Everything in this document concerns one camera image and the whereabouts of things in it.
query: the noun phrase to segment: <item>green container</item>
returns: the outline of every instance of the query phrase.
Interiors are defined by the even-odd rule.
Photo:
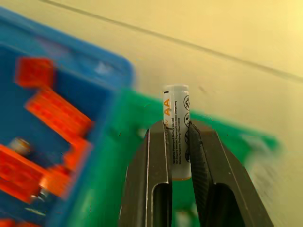
[[[112,110],[112,121],[107,123],[105,140],[100,141],[95,163],[89,167],[84,184],[67,217],[66,227],[114,227],[118,224],[121,196],[128,163],[135,155],[142,138],[138,129],[147,129],[162,120],[162,101],[124,91],[122,99]],[[191,119],[202,121],[218,132],[223,143],[242,162],[253,153],[253,148],[242,136],[261,139],[275,152],[278,141],[259,132],[236,127],[227,122],[191,111]],[[191,180],[173,183],[173,226],[176,211],[191,210],[195,203]],[[192,226],[199,226],[194,219]]]

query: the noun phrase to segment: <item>orange toy piece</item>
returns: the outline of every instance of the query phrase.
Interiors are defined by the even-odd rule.
[[[65,167],[70,171],[75,171],[81,165],[81,161],[86,159],[89,153],[90,143],[83,138],[76,138],[71,141],[71,149],[64,154]]]
[[[91,127],[91,120],[87,116],[48,88],[31,98],[26,109],[68,142],[83,136]]]
[[[21,87],[52,87],[54,66],[47,58],[21,57],[15,82]]]
[[[62,196],[70,182],[69,172],[63,166],[55,165],[48,169],[48,173],[41,180],[40,186],[56,196]]]
[[[30,203],[46,170],[0,144],[0,190]]]
[[[16,227],[40,227],[40,226],[28,222],[21,222],[17,224]]]
[[[12,219],[1,219],[0,227],[15,227],[15,221]]]

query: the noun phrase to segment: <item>orange plastic part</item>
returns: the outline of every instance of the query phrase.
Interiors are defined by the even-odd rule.
[[[47,171],[1,144],[0,160],[0,190],[30,203]]]
[[[1,219],[0,227],[15,227],[15,221],[11,219]]]
[[[21,57],[15,82],[21,87],[52,87],[54,66],[47,58]]]
[[[40,90],[29,100],[26,109],[68,142],[85,135],[91,127],[87,116],[51,89]]]
[[[85,161],[90,151],[90,143],[83,138],[76,138],[71,141],[71,149],[64,154],[64,165],[70,171],[75,171]]]
[[[40,227],[40,226],[28,222],[21,222],[17,224],[16,227]]]
[[[48,173],[40,182],[40,187],[56,196],[62,197],[70,182],[69,172],[63,166],[55,165],[48,169]]]

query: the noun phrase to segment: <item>blue bin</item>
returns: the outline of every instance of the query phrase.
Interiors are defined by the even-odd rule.
[[[62,154],[70,147],[24,108],[36,90],[14,83],[16,60],[20,56],[47,57],[54,61],[54,90],[94,122],[87,140],[92,145],[102,140],[110,109],[121,89],[132,84],[131,64],[106,50],[0,8],[0,144],[8,145],[15,137],[24,138],[35,148],[29,159],[42,167],[61,163]],[[97,152],[92,149],[87,163]],[[77,182],[75,185],[78,189],[81,187]],[[42,227],[51,226],[46,223],[57,219],[56,226],[59,226],[66,217],[65,204],[72,204],[75,199],[74,191],[67,201],[50,196],[46,202],[32,204],[0,191],[0,218],[27,221]]]

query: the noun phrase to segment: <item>white battery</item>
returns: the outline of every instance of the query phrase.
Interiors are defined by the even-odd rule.
[[[191,177],[188,151],[189,106],[187,85],[164,87],[163,119],[168,129],[173,180],[187,180]]]

